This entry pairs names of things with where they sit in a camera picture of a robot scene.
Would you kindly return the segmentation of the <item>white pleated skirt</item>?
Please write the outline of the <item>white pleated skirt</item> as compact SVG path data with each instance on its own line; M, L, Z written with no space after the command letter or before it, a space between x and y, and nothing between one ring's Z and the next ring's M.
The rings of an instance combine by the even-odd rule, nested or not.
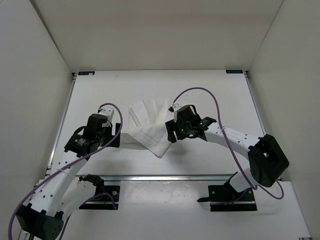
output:
M120 143L140 144L157 158L162 158L172 143L168 141L165 123L172 119L169 98L143 99L128 107L128 127Z

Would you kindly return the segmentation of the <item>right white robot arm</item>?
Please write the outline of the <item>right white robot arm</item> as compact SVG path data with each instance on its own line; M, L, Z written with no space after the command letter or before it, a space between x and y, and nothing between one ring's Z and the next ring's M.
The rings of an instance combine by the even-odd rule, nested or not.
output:
M240 168L223 184L221 192L226 199L218 199L220 204L233 204L248 190L261 188L268 193L290 165L272 135L248 135L225 127L211 117L201 118L192 104L174 104L168 110L173 114L173 119L165 123L169 142L201 139L228 148L232 156L240 154L248 160L248 168Z

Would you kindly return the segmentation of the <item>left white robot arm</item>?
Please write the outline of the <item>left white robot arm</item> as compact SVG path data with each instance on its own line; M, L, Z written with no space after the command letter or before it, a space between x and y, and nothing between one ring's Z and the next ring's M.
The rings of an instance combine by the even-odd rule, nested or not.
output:
M104 195L103 179L93 174L79 177L79 185L67 190L92 155L106 147L120 146L122 125L113 125L111 114L94 113L85 126L74 131L63 153L75 160L61 159L57 170L35 187L31 201L18 207L15 216L22 230L41 240L55 240L73 211L87 199Z

